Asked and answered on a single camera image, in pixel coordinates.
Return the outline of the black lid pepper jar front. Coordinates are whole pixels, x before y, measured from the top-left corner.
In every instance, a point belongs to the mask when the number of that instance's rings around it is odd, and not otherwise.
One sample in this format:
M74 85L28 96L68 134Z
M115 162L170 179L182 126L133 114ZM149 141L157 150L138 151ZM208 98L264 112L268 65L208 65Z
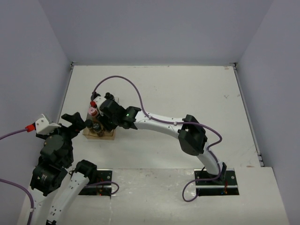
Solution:
M94 133L97 134L99 137L104 136L104 131L99 123L93 123L93 130Z

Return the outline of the pink lid spice bottle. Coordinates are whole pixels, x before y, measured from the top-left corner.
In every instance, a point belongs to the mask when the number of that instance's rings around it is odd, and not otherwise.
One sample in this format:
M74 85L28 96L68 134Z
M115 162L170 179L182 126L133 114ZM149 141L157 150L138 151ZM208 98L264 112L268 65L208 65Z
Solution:
M88 114L91 116L91 117L96 117L98 115L98 110L97 108L94 108L94 107L90 107L88 109Z

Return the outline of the black-knob bottle brown contents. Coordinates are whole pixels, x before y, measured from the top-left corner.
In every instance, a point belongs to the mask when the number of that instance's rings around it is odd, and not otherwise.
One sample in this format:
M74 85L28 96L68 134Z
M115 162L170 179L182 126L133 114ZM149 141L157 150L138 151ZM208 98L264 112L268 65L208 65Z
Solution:
M92 92L92 95L91 95L91 97L90 97L90 100L91 101L93 101L96 97L98 97L99 96L99 94L97 93L97 92Z

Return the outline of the black-knob bottle white contents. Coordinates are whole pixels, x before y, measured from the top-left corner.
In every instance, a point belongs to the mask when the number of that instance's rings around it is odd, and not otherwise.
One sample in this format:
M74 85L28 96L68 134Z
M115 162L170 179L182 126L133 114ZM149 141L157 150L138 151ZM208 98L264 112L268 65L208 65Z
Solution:
M110 92L107 92L105 94L105 99L115 101L115 96L113 94L111 94Z

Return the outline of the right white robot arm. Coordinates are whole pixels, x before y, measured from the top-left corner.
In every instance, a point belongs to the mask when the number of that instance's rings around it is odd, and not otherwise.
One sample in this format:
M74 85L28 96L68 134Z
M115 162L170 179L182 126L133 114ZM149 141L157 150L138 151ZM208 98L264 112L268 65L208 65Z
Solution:
M214 184L220 184L226 178L226 164L211 151L213 144L208 144L206 131L208 127L201 125L194 116L185 118L168 118L142 111L139 107L123 108L115 100L97 97L97 110L106 128L151 130L174 137L180 143L181 150L197 157L205 166L208 178Z

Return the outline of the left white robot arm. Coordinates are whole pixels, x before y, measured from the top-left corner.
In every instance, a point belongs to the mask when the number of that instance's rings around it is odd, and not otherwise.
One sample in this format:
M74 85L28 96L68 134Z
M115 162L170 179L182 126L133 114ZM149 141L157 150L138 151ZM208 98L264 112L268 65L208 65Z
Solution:
M72 139L85 129L79 112L64 114L61 118L70 122L66 127L48 119L44 114L27 128L36 131L36 137L44 140L38 164L32 172L30 193L33 198L31 224L56 225L80 191L97 180L97 166L87 160L77 163L66 189L59 198L56 195L74 161Z

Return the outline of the clear plastic bin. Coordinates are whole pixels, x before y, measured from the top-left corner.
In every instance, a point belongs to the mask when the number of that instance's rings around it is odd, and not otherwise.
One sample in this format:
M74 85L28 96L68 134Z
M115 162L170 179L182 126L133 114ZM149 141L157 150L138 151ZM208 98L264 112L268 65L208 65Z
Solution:
M107 107L110 107L110 106L114 106L116 104L119 103L119 98L116 97L115 98L115 101L112 101L112 100L106 100L101 106L100 106L100 110L102 111L103 109L107 108Z

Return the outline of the left aluminium table rail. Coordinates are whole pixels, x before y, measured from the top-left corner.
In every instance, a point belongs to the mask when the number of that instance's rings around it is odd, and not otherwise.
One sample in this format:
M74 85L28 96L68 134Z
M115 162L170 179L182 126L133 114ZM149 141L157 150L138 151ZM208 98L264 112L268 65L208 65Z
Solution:
M66 94L75 65L75 61L70 62L66 72L63 74L64 77L62 79L61 85L59 86L59 89L55 91L55 99L53 102L53 106L51 107L51 112L48 112L48 115L50 116L53 122L58 122L60 120L60 115L62 112L62 108L65 102Z

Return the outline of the aluminium table rail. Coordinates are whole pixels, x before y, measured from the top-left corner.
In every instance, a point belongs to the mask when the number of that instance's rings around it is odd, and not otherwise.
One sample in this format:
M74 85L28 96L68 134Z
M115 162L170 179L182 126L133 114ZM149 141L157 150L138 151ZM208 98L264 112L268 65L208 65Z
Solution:
M260 151L258 143L257 143L257 138L256 138L256 135L255 135L255 132L254 132L253 124L252 124L252 121L251 121L251 118L250 118L250 114L249 114L249 111L248 111L245 96L244 96L244 93L243 93L243 90L242 90L242 87L241 87L241 83L240 83L240 80L239 80L238 70L237 70L237 65L238 64L237 64L237 62L234 62L234 63L229 63L229 65L233 68L233 71L234 71L234 74L235 74L235 79L236 79L236 82L237 82L237 85L238 85L238 88L239 88L239 92L240 92L240 96L241 96L241 99L242 99L242 102L243 102L243 106L244 106L244 109L245 109L245 112L246 112L246 117L247 117L248 124L249 124L249 127L250 127L251 136L252 136L252 139L254 141L254 146L255 146L257 157L258 157L258 160L259 160L259 163L260 163L260 167L265 167L265 164L264 164L264 161L263 161L263 156L261 154L261 151Z
M59 89L55 91L55 99L53 102L53 106L51 107L51 112L48 112L48 115L50 116L53 122L58 122L60 120L60 115L62 112L62 108L65 102L66 94L75 65L75 61L70 62L66 72L63 74L64 77L62 79L61 85L59 86Z

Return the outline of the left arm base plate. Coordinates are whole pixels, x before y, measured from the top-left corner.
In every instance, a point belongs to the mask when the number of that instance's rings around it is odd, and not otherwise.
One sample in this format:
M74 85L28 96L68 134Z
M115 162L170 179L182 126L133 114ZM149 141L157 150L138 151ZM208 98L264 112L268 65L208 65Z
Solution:
M112 169L97 169L97 173L95 178L88 183L88 185L99 183L99 182L107 182L112 181ZM79 195L84 196L111 196L112 193L112 185L103 184L103 185L96 185L96 186L89 186L85 187L81 190Z

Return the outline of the right aluminium table rail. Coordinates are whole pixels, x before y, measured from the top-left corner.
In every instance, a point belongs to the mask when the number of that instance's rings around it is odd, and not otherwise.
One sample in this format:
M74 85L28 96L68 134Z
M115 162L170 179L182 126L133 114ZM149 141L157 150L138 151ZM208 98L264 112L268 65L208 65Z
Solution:
M244 93L243 93L243 90L242 90L242 87L241 87L241 83L240 83L240 80L239 80L238 70L237 70L237 65L238 64L237 64L237 62L234 62L234 63L229 63L229 65L233 68L233 71L234 71L234 74L235 74L235 79L236 79L236 82L237 82L237 85L238 85L238 88L239 88L239 92L240 92L240 96L241 96L241 99L242 99L242 102L243 102L243 106L244 106L244 109L245 109L245 112L246 112L246 117L247 117L248 124L249 124L249 127L250 127L251 136L252 136L252 139L254 141L254 146L255 146L257 157L258 157L258 160L259 160L259 163L260 163L260 167L265 167L265 164L264 164L264 161L263 161L263 156L261 154L261 151L260 151L258 143L257 143L257 138L256 138L256 135L255 135L255 132L254 132L253 124L252 124L252 121L251 121L251 118L250 118L250 114L249 114L249 111L248 111L245 96L244 96Z

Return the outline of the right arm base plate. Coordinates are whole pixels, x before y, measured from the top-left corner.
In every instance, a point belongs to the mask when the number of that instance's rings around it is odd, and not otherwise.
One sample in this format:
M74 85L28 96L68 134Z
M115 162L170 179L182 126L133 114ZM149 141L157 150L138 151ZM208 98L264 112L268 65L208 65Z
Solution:
M223 181L197 181L195 185L198 196L239 195L236 174L233 169L226 171Z

